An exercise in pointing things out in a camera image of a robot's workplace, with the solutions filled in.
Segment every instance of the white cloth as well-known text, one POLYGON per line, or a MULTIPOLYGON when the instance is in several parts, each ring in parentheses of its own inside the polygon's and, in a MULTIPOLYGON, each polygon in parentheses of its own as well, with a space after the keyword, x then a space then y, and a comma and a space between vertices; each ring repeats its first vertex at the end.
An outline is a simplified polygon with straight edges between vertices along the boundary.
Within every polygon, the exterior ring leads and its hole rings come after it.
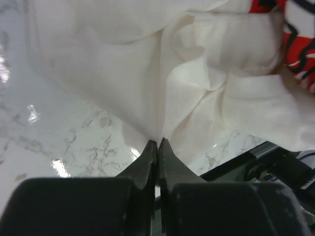
POLYGON ((189 163, 231 129, 315 149, 315 116, 280 76, 280 13, 225 0, 33 0, 31 48, 56 78, 189 163))

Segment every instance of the white marble countertop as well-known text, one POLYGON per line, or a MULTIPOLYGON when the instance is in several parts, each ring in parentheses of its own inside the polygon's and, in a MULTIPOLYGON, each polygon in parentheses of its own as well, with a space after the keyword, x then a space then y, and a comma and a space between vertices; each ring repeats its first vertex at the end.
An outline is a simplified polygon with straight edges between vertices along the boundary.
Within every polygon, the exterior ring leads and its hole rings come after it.
MULTIPOLYGON (((32 70, 26 2, 0 0, 0 212, 24 179, 115 176, 142 151, 118 118, 32 70)), ((203 174, 263 142, 234 131, 189 167, 203 174)))

